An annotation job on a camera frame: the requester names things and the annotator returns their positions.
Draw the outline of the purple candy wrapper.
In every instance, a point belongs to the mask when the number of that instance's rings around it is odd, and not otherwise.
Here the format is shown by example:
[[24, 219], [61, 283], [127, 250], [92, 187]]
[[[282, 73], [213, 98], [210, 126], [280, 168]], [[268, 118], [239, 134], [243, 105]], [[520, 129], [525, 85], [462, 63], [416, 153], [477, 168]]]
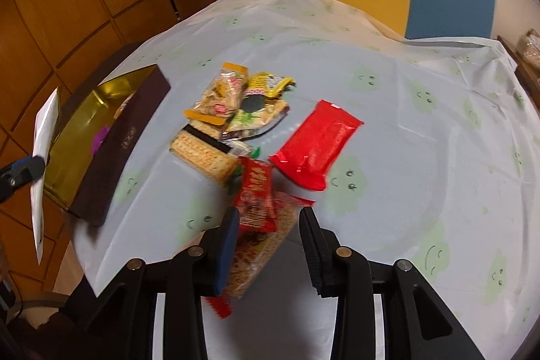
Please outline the purple candy wrapper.
[[103, 141], [107, 134], [109, 133], [110, 127], [105, 126], [98, 133], [96, 133], [92, 139], [91, 142], [91, 149], [90, 152], [92, 155], [95, 155], [97, 151], [100, 149], [101, 145], [103, 144]]

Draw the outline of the gold-lined dark gift box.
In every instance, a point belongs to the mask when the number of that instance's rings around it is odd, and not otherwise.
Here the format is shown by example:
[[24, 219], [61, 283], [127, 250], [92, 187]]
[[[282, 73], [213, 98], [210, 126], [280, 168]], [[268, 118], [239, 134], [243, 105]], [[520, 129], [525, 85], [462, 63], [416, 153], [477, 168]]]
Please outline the gold-lined dark gift box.
[[93, 89], [55, 135], [47, 194], [73, 216], [101, 227], [126, 163], [169, 91], [156, 64]]

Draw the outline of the yellow snack packet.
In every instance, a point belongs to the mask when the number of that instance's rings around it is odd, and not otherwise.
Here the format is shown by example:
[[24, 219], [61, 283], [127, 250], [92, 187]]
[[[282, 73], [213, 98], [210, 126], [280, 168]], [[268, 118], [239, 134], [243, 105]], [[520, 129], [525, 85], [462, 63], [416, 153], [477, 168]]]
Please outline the yellow snack packet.
[[289, 86], [294, 85], [296, 82], [291, 77], [263, 71], [249, 77], [244, 95], [261, 95], [268, 99], [278, 99]]

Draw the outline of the tissue box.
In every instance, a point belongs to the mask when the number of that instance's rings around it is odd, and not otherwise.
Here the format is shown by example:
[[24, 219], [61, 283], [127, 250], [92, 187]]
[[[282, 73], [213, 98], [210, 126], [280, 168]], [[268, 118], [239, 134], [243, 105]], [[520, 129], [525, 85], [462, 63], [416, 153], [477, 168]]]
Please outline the tissue box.
[[530, 66], [540, 70], [540, 36], [533, 28], [519, 37], [516, 50]]

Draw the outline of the green and white snack packet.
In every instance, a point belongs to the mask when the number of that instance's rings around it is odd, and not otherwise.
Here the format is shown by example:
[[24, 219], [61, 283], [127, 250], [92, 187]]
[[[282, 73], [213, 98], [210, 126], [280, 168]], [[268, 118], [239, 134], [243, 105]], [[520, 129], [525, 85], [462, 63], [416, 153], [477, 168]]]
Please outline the green and white snack packet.
[[221, 132], [223, 140], [244, 140], [262, 135], [287, 116], [289, 106], [281, 98], [246, 95], [234, 117]]

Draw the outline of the light blue smiley tablecloth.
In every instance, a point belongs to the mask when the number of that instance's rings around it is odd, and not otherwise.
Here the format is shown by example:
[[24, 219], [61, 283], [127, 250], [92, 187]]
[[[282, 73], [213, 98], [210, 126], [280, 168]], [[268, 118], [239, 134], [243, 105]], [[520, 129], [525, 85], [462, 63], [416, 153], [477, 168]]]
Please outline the light blue smiley tablecloth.
[[141, 45], [170, 91], [129, 158], [100, 228], [73, 244], [100, 292], [130, 258], [173, 257], [219, 222], [226, 190], [169, 150], [226, 63], [294, 79], [288, 116], [253, 141], [273, 155], [327, 101], [361, 120], [309, 192], [322, 227], [370, 260], [407, 258], [487, 359], [513, 357], [539, 316], [539, 117], [496, 40], [399, 41], [334, 0], [220, 0]]

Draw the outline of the cracker pack with green ends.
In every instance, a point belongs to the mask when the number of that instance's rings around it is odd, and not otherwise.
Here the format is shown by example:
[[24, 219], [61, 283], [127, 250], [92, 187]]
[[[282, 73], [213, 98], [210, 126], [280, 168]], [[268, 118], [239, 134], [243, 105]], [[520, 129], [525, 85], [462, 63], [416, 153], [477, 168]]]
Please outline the cracker pack with green ends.
[[169, 151], [216, 183], [226, 186], [241, 173], [241, 157], [257, 159], [259, 147], [237, 140], [222, 140], [211, 124], [192, 120], [170, 142]]

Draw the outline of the wooden side table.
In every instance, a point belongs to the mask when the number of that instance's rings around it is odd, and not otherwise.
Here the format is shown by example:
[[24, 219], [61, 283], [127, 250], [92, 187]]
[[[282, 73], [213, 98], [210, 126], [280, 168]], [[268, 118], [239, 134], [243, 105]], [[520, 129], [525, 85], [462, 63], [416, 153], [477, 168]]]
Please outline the wooden side table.
[[536, 109], [540, 110], [540, 88], [539, 88], [539, 70], [528, 64], [517, 52], [515, 46], [508, 42], [502, 36], [497, 36], [497, 39], [503, 44], [506, 51], [517, 63], [515, 75], [523, 86], [525, 92], [535, 105]]

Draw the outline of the orange-ended biscuit packet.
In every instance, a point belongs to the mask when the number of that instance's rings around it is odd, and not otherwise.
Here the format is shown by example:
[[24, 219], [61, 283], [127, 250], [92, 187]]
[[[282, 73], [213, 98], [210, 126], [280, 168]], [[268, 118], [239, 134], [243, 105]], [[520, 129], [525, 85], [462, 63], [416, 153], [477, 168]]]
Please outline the orange-ended biscuit packet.
[[247, 67], [223, 63], [219, 73], [204, 89], [200, 98], [184, 111], [184, 115], [189, 120], [224, 126], [240, 107], [248, 74]]

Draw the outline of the small red snack packet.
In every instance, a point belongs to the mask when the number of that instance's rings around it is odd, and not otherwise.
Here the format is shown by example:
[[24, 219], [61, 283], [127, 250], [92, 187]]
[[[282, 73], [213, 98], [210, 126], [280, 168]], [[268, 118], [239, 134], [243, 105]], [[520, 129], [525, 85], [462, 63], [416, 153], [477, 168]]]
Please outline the small red snack packet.
[[273, 167], [267, 162], [241, 157], [242, 183], [234, 199], [240, 230], [272, 233], [277, 230], [272, 189]]

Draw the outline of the glossy red snack packet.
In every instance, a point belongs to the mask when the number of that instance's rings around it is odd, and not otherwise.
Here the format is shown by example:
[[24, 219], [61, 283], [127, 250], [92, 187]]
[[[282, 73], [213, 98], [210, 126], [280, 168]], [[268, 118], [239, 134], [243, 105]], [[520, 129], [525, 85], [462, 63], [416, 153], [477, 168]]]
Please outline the glossy red snack packet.
[[336, 104], [321, 100], [269, 160], [297, 186], [324, 191], [329, 169], [361, 126], [362, 120]]

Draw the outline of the long white snack packet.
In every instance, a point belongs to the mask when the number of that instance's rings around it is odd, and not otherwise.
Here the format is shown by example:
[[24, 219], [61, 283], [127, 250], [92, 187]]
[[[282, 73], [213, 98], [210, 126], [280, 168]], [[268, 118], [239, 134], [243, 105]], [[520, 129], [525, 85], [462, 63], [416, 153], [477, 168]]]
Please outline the long white snack packet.
[[36, 261], [41, 263], [43, 256], [44, 217], [43, 195], [45, 170], [49, 161], [49, 150], [57, 120], [59, 118], [59, 89], [54, 89], [36, 114], [32, 156], [43, 163], [41, 176], [30, 186], [30, 202]]

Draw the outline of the long sesame stick packet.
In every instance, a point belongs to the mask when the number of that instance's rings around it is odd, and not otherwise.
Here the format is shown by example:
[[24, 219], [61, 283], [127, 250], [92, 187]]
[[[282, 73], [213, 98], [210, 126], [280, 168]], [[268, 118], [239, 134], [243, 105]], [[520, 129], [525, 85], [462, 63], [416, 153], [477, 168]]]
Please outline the long sesame stick packet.
[[242, 232], [236, 244], [226, 287], [217, 297], [205, 301], [221, 318], [233, 312], [232, 299], [240, 299], [283, 244], [297, 223], [301, 208], [312, 207], [314, 201], [284, 192], [274, 195], [276, 230], [274, 232]]

